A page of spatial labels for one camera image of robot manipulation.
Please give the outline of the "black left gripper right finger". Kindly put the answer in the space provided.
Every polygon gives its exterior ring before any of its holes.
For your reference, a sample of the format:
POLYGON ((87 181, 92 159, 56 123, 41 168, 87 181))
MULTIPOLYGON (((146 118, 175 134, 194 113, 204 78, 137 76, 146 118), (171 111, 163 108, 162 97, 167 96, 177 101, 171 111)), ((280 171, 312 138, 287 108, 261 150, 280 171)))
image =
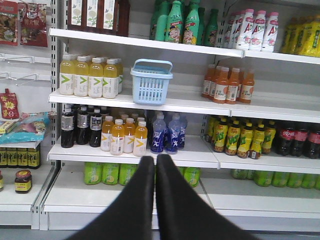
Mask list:
POLYGON ((157 156, 155 188, 162 240, 256 239, 199 197, 168 154, 157 156))

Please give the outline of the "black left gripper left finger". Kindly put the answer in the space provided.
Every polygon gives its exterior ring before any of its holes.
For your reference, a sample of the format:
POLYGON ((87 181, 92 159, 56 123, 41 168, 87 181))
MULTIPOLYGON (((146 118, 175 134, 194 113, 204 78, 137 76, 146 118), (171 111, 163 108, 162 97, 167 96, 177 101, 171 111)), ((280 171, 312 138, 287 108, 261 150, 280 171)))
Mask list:
POLYGON ((143 156, 118 197, 69 240, 151 240, 155 166, 143 156))

